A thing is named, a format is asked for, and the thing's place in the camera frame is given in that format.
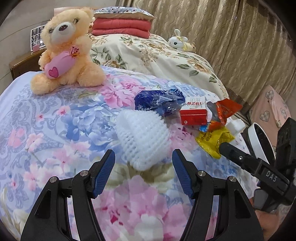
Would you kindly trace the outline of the person's right hand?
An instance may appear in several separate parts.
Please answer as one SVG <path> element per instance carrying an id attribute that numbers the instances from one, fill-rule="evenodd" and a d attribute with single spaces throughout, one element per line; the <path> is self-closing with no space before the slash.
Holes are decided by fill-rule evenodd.
<path id="1" fill-rule="evenodd" d="M 275 212 L 255 210 L 263 231 L 264 240 L 269 240 L 290 211 L 291 206 L 280 205 Z"/>

